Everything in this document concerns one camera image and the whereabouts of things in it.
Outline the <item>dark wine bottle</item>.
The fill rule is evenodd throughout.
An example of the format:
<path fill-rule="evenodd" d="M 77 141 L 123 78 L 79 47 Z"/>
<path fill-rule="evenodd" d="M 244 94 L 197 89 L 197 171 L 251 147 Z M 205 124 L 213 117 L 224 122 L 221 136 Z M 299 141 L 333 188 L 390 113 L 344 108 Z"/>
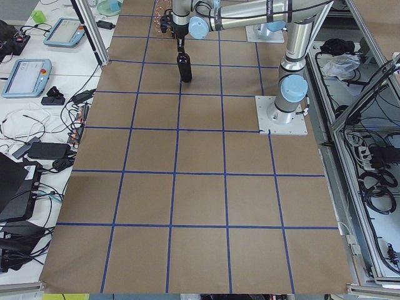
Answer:
<path fill-rule="evenodd" d="M 179 52 L 177 55 L 177 65 L 181 81 L 184 83 L 190 83 L 193 77 L 189 55 L 185 52 Z"/>

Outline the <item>green glass bowl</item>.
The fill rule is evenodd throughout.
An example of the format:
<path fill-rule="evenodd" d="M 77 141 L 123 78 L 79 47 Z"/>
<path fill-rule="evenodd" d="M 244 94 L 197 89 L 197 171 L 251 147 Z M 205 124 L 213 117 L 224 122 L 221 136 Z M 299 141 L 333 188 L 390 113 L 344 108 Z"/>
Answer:
<path fill-rule="evenodd" d="M 122 5 L 118 0 L 104 0 L 99 1 L 96 8 L 101 15 L 111 17 L 120 13 Z"/>

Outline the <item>blue teach pendant upper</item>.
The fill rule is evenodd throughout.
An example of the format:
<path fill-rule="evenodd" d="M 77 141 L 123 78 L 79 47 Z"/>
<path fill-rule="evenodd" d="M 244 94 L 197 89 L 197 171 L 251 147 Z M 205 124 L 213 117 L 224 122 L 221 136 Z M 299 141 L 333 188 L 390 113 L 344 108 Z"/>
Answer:
<path fill-rule="evenodd" d="M 84 35 L 85 31 L 79 19 L 60 18 L 43 43 L 51 47 L 73 48 Z"/>

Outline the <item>blue teach pendant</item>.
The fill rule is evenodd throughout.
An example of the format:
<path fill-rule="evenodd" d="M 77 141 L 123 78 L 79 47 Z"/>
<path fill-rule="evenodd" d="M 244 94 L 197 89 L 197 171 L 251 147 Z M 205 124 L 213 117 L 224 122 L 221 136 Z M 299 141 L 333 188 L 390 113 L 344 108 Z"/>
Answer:
<path fill-rule="evenodd" d="M 73 48 L 84 35 L 85 31 L 79 19 L 60 18 L 43 43 L 51 47 Z"/>
<path fill-rule="evenodd" d="M 18 59 L 6 81 L 4 98 L 33 98 L 40 96 L 52 69 L 50 59 Z"/>

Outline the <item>black small device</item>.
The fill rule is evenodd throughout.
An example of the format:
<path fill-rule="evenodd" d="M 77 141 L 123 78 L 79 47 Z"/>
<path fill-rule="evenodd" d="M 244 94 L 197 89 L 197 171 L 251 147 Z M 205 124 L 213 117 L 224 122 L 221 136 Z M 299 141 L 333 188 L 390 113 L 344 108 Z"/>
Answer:
<path fill-rule="evenodd" d="M 41 104 L 43 106 L 63 106 L 65 100 L 64 94 L 56 86 L 53 86 L 41 99 Z"/>

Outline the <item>green cube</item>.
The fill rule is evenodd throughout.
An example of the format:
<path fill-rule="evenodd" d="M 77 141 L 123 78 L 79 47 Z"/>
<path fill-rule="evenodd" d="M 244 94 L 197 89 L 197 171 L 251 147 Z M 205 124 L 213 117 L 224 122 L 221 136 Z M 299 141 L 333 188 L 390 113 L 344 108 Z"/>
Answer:
<path fill-rule="evenodd" d="M 33 10 L 31 13 L 31 17 L 36 24 L 46 22 L 46 17 L 41 10 Z"/>

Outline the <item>blue teach pendant lower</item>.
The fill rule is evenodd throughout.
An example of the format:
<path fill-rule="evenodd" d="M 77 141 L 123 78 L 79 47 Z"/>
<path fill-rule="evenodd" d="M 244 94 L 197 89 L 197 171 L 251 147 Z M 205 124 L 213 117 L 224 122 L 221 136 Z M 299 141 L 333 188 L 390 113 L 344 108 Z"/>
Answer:
<path fill-rule="evenodd" d="M 4 98 L 33 98 L 40 96 L 52 69 L 50 59 L 18 59 L 6 81 Z"/>

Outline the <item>white crumpled cloth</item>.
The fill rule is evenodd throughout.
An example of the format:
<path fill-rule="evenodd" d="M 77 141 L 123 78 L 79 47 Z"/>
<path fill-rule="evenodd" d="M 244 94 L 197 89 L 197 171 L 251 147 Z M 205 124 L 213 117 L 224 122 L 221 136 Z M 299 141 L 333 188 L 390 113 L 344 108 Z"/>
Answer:
<path fill-rule="evenodd" d="M 351 79 L 359 65 L 360 60 L 356 55 L 342 54 L 328 59 L 322 67 L 322 74 L 339 80 Z"/>

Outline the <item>black power adapter brick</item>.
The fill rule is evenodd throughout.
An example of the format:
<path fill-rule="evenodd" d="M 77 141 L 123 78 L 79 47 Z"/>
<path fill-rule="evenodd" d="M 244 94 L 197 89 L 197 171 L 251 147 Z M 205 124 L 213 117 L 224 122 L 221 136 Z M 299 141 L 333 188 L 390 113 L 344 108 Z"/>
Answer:
<path fill-rule="evenodd" d="M 55 160 L 64 158 L 70 150 L 68 144 L 53 142 L 34 142 L 27 152 L 32 159 Z"/>

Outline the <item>black laptop computer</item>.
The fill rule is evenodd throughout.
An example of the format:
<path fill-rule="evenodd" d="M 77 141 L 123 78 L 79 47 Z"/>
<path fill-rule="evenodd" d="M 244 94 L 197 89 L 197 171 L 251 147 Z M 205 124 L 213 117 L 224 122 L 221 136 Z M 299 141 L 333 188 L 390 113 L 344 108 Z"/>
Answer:
<path fill-rule="evenodd" d="M 28 220 L 41 180 L 37 161 L 15 162 L 1 154 L 1 222 Z"/>

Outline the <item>aluminium frame post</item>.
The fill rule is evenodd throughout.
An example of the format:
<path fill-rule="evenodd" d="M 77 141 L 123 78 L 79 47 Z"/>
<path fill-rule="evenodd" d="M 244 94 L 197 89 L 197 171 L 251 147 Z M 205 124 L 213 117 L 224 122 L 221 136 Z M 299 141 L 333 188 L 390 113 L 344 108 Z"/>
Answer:
<path fill-rule="evenodd" d="M 107 65 L 109 62 L 109 54 L 88 2 L 84 0 L 71 0 L 71 4 L 84 28 L 97 63 L 101 67 Z"/>

